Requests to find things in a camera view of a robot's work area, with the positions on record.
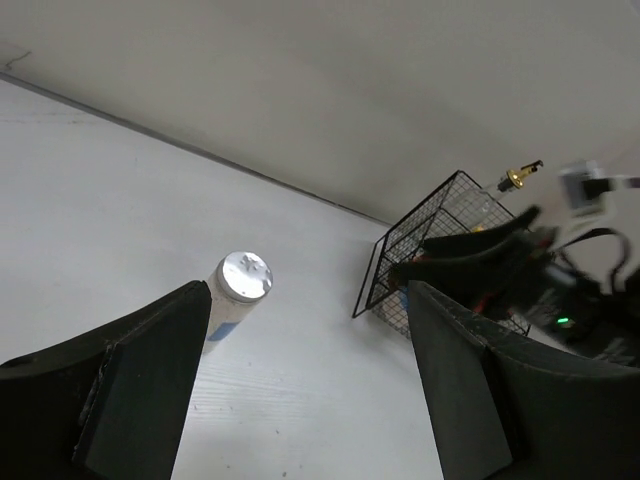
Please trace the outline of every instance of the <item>wire basket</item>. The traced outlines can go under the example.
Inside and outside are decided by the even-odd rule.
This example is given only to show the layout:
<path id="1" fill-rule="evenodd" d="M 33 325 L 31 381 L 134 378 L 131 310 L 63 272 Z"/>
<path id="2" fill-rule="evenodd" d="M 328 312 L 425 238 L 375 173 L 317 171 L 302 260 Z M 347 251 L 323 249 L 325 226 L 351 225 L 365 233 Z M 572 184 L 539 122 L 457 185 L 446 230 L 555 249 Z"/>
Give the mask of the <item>wire basket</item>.
<path id="1" fill-rule="evenodd" d="M 426 238 L 468 232 L 469 230 L 461 221 L 464 220 L 467 212 L 457 212 L 457 216 L 454 217 L 444 205 L 447 200 L 476 188 L 481 187 L 467 173 L 458 170 L 375 243 L 353 311 L 353 318 L 371 310 L 393 329 L 410 338 L 409 321 L 402 304 L 402 294 L 389 288 L 389 271 L 396 263 L 412 260 L 418 254 L 420 244 Z M 513 215 L 498 203 L 489 216 L 483 220 L 482 225 L 492 228 L 502 225 L 512 218 Z M 521 335 L 527 336 L 529 333 L 529 324 L 523 319 L 508 318 L 500 323 Z"/>

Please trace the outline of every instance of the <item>blue label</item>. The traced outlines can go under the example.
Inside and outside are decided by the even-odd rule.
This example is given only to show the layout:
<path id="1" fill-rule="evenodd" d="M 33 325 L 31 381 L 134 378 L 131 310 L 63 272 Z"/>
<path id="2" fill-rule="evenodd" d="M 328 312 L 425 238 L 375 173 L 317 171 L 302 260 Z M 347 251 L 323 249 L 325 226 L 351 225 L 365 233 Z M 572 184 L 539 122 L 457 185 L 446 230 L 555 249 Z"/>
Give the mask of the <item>blue label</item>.
<path id="1" fill-rule="evenodd" d="M 207 338 L 207 340 L 209 342 L 219 342 L 224 337 L 229 335 L 231 331 L 234 328 L 236 328 L 236 325 L 238 324 L 237 323 L 221 323 L 220 326 L 216 328 L 216 331 L 213 332 L 211 335 L 209 335 L 209 338 Z"/>

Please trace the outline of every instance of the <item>cylindrical bottle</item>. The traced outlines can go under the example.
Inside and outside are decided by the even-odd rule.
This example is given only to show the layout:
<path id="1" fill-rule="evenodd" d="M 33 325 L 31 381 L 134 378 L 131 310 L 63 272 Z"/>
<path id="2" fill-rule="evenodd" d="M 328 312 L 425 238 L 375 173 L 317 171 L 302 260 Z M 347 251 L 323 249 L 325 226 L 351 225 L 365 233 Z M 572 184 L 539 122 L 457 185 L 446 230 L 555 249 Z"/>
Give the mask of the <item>cylindrical bottle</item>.
<path id="1" fill-rule="evenodd" d="M 273 274 L 258 255 L 233 252 L 222 259 L 207 280 L 211 314 L 202 353 L 209 353 L 267 296 Z"/>
<path id="2" fill-rule="evenodd" d="M 491 215 L 498 202 L 508 193 L 522 188 L 524 179 L 542 166 L 542 161 L 538 160 L 517 171 L 507 170 L 498 182 L 485 188 L 472 188 L 446 201 L 444 209 L 462 224 L 462 231 L 482 230 L 483 222 Z"/>

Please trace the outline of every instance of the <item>white table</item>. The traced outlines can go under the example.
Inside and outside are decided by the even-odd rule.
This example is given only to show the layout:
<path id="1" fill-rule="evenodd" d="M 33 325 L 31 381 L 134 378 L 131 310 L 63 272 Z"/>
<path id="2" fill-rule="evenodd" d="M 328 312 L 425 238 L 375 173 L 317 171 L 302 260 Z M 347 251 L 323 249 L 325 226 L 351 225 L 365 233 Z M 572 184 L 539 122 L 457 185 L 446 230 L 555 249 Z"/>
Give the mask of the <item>white table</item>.
<path id="1" fill-rule="evenodd" d="M 350 319 L 382 226 L 3 82 L 0 145 L 0 361 L 253 250 L 274 290 L 203 359 L 174 478 L 442 478 L 410 344 Z"/>

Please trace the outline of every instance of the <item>white surface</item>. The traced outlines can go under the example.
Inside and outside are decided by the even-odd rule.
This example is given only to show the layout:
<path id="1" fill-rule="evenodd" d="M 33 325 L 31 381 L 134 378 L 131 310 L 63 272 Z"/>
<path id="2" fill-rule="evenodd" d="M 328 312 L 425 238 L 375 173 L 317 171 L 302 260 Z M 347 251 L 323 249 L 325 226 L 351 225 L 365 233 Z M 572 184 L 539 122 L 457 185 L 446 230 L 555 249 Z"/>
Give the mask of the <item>white surface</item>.
<path id="1" fill-rule="evenodd" d="M 2 0 L 0 62 L 26 51 L 12 75 L 392 220 L 456 168 L 640 136 L 628 0 Z"/>
<path id="2" fill-rule="evenodd" d="M 2 82 L 0 145 L 0 362 L 253 250 L 275 288 L 203 359 L 174 479 L 442 478 L 409 343 L 350 320 L 382 227 Z"/>

